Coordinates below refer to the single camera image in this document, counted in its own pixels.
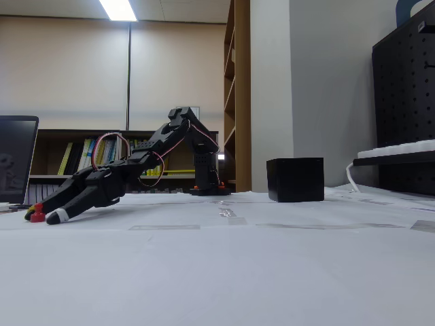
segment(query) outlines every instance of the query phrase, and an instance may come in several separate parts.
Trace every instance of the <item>fluorescent light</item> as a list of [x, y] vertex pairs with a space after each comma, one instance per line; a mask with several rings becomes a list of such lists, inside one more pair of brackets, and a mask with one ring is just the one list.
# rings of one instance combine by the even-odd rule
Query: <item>fluorescent light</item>
[[136, 22], [136, 16], [128, 0], [100, 0], [110, 20]]

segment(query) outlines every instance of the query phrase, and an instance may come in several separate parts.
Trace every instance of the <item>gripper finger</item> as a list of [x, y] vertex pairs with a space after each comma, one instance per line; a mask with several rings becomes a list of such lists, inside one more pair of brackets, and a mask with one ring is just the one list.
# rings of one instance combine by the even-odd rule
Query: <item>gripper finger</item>
[[73, 217], [92, 208], [95, 205], [95, 198], [99, 196], [99, 192], [98, 186], [89, 185], [84, 191], [66, 203], [66, 205], [51, 212], [46, 218], [47, 224], [68, 222]]
[[[55, 209], [65, 205], [70, 200], [79, 195], [86, 187], [86, 177], [93, 171], [90, 166], [75, 173], [71, 178], [65, 180], [65, 182], [51, 195], [44, 199], [42, 203], [42, 212], [47, 214]], [[32, 206], [28, 209], [24, 218], [30, 221], [31, 215], [35, 212], [35, 207]]]

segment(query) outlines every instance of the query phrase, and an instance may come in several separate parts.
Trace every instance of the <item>red object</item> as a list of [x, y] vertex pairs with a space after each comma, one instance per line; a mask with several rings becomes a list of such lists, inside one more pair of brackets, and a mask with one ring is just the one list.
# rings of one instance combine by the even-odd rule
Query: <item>red object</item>
[[35, 212], [30, 216], [31, 223], [39, 223], [46, 221], [46, 215], [42, 212], [42, 204], [38, 202], [35, 205]]

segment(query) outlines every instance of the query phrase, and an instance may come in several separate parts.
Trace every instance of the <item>ceiling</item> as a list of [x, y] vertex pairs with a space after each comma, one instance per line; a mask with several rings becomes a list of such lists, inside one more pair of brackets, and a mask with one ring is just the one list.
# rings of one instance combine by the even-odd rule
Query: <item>ceiling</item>
[[[226, 23], [230, 0], [130, 0], [139, 20]], [[99, 0], [0, 0], [0, 15], [108, 19]]]

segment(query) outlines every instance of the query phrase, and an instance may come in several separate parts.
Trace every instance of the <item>table surface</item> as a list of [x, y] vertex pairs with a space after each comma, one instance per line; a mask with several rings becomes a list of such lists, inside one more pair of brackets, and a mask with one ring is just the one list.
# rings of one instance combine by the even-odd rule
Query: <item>table surface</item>
[[0, 325], [432, 325], [435, 199], [126, 195], [0, 216]]

